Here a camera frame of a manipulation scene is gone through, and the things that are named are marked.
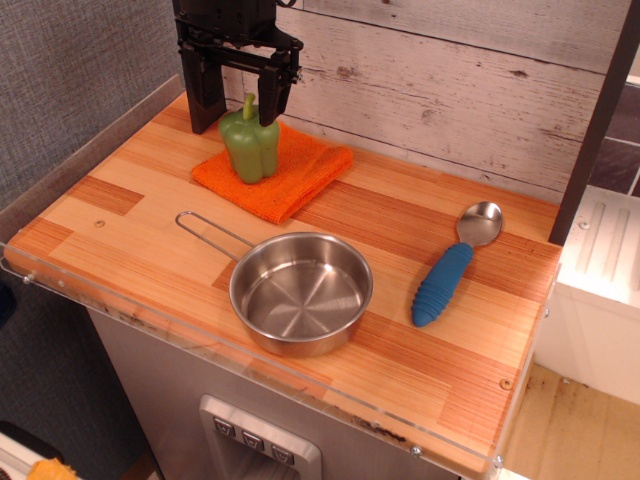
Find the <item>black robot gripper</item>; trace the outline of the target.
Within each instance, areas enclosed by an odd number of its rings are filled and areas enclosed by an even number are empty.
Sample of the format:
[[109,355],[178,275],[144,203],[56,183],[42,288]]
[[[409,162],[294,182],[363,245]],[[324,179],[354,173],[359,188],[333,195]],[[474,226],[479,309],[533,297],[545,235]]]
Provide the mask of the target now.
[[[301,40],[276,25],[278,8],[293,1],[179,1],[189,11],[188,22],[213,38],[216,62],[221,66],[259,74],[259,120],[273,124],[288,102],[291,86],[300,78]],[[187,97],[192,112],[225,112],[221,66],[184,43],[182,60]]]

